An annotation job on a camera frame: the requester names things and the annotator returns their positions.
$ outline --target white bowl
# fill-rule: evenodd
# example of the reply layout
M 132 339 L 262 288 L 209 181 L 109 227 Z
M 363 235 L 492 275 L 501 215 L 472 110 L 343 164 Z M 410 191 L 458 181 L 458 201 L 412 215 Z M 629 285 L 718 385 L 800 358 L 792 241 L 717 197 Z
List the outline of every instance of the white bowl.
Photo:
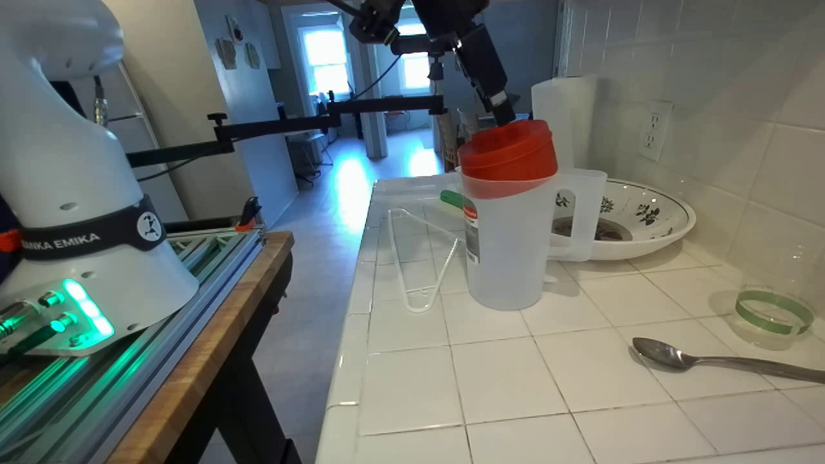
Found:
M 555 240 L 569 235 L 569 197 L 559 193 Z M 651 184 L 609 177 L 591 260 L 629 260 L 684 240 L 696 210 Z

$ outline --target window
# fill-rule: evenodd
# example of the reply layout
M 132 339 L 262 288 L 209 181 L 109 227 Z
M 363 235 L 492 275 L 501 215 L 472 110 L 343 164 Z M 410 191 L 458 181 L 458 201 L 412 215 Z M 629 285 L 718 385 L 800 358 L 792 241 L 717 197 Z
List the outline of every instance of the window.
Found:
M 301 28 L 308 95 L 350 92 L 343 32 L 336 26 Z
M 424 32 L 417 19 L 404 19 L 397 26 L 401 35 Z M 401 88 L 404 89 L 422 89 L 431 88 L 431 57 L 427 53 L 404 53 L 401 57 Z

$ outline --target floor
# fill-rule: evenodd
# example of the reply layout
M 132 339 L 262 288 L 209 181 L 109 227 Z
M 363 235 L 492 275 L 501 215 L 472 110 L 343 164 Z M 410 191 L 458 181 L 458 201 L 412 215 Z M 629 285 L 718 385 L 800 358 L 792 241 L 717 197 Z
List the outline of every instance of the floor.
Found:
M 254 364 L 303 464 L 315 462 L 372 184 L 436 172 L 441 162 L 431 130 L 388 135 L 388 156 L 378 162 L 363 153 L 357 138 L 338 138 L 328 146 L 316 181 L 301 187 L 280 219 L 278 228 L 297 240 L 294 275 Z M 200 462 L 231 462 L 218 436 Z

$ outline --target spoon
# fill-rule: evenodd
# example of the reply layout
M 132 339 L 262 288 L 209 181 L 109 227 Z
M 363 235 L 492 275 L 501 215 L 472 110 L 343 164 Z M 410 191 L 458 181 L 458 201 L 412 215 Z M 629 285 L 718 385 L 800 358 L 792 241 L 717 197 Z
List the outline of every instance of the spoon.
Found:
M 754 370 L 754 374 L 783 375 L 783 378 L 806 378 L 806 382 L 825 384 L 825 370 L 802 367 L 802 365 L 792 365 L 792 364 L 776 364 L 776 360 L 762 360 L 762 358 L 736 358 L 736 355 L 689 355 L 689 352 L 678 351 L 675 346 L 668 346 L 662 339 L 651 339 L 651 338 L 635 338 L 632 343 L 644 358 L 649 358 L 671 370 L 689 370 L 691 365 L 712 364 L 712 365 L 727 365 L 727 367 L 740 367 L 740 370 Z

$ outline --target white tile countertop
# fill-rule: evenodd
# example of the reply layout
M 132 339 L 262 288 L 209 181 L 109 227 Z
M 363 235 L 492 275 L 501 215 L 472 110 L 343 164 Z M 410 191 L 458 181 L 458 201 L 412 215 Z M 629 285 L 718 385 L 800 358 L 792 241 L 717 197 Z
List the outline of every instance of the white tile countertop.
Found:
M 671 374 L 629 348 L 644 334 L 825 367 L 820 321 L 787 351 L 744 343 L 717 304 L 736 288 L 733 271 L 691 245 L 550 262 L 539 304 L 480 307 L 441 235 L 462 235 L 437 201 L 445 182 L 374 187 L 316 464 L 825 462 L 823 384 L 715 365 Z

